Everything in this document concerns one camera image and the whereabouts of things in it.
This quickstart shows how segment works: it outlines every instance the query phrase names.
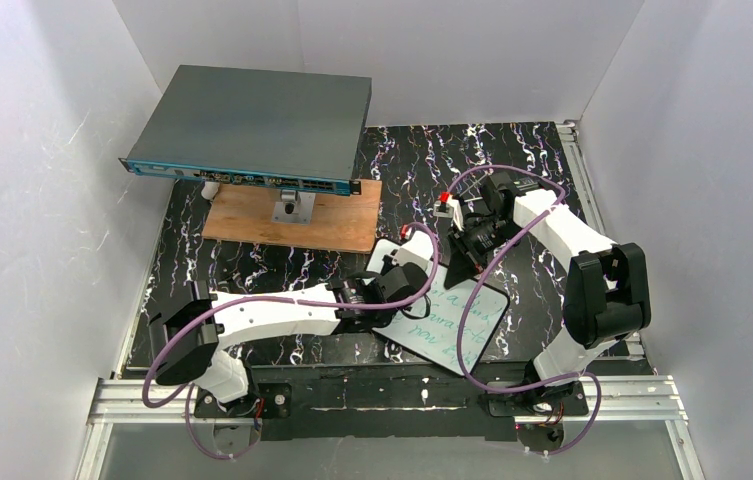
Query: wooden plank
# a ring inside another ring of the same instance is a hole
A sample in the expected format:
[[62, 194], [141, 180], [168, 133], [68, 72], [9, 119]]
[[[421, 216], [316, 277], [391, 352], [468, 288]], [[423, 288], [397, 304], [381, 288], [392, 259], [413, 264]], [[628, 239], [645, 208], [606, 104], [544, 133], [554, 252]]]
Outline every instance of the wooden plank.
[[376, 239], [382, 182], [361, 180], [361, 195], [317, 194], [309, 225], [274, 223], [279, 191], [221, 185], [202, 236], [231, 242], [370, 253]]

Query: white wall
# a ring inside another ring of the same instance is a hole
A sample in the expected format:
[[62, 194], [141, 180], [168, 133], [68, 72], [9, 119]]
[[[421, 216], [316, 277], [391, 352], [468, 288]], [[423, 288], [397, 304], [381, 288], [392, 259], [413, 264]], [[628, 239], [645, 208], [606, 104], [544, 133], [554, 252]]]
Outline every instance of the white wall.
[[126, 173], [160, 91], [110, 2], [0, 2], [0, 478], [72, 478], [167, 181]]
[[753, 1], [647, 0], [582, 120], [606, 225], [644, 247], [649, 358], [709, 478], [753, 478]]
[[179, 64], [373, 77], [369, 125], [578, 118], [643, 0], [114, 0]]

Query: gray metal top panel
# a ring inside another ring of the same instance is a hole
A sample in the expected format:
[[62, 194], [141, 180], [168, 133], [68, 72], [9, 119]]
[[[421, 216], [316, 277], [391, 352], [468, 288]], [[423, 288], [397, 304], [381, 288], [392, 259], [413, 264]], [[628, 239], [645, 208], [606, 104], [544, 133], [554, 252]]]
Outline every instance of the gray metal top panel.
[[348, 180], [370, 83], [182, 65], [128, 160]]

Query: marble tabletop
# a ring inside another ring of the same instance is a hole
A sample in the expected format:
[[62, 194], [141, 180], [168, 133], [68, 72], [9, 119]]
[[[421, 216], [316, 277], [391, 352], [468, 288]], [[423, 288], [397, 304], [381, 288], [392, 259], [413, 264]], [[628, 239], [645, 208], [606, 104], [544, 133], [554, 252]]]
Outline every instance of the marble tabletop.
[[[487, 164], [514, 165], [552, 179], [567, 190], [569, 208], [583, 216], [552, 122], [367, 128], [354, 178], [383, 182], [380, 236], [397, 239], [411, 221], [437, 225], [443, 235], [448, 222], [436, 224], [432, 214], [437, 196], [460, 172]], [[203, 239], [210, 203], [200, 196], [201, 187], [191, 181], [173, 186], [124, 373], [148, 368], [149, 315], [166, 311], [170, 296], [188, 281], [209, 280], [233, 293], [269, 293], [309, 287], [366, 265], [363, 254]], [[528, 361], [541, 352], [561, 329], [564, 279], [561, 265], [531, 236], [515, 247], [489, 280], [508, 293], [511, 306], [482, 361]], [[231, 353], [253, 365], [423, 362], [372, 333], [264, 339]]]

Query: marble surface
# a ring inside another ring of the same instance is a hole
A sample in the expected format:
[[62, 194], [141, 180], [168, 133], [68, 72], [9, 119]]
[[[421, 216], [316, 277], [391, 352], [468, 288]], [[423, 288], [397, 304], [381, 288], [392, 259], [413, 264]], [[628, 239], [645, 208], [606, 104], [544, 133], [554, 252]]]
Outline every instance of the marble surface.
[[[408, 222], [435, 224], [432, 205], [440, 192], [460, 172], [486, 164], [514, 165], [553, 179], [567, 190], [569, 208], [582, 217], [555, 124], [550, 122], [368, 128], [354, 176], [383, 182], [379, 235], [397, 239]], [[207, 279], [233, 293], [267, 293], [364, 269], [367, 255], [362, 254], [203, 239], [210, 203], [200, 196], [201, 186], [177, 181], [173, 187], [127, 371], [149, 366], [149, 315], [167, 310], [173, 292], [186, 288], [190, 280]], [[445, 233], [446, 220], [438, 221], [437, 227]], [[489, 280], [509, 294], [512, 304], [482, 361], [526, 361], [537, 355], [561, 329], [564, 279], [564, 269], [542, 245], [531, 236], [523, 240]], [[232, 354], [253, 365], [423, 361], [375, 334], [265, 339], [235, 347]]]

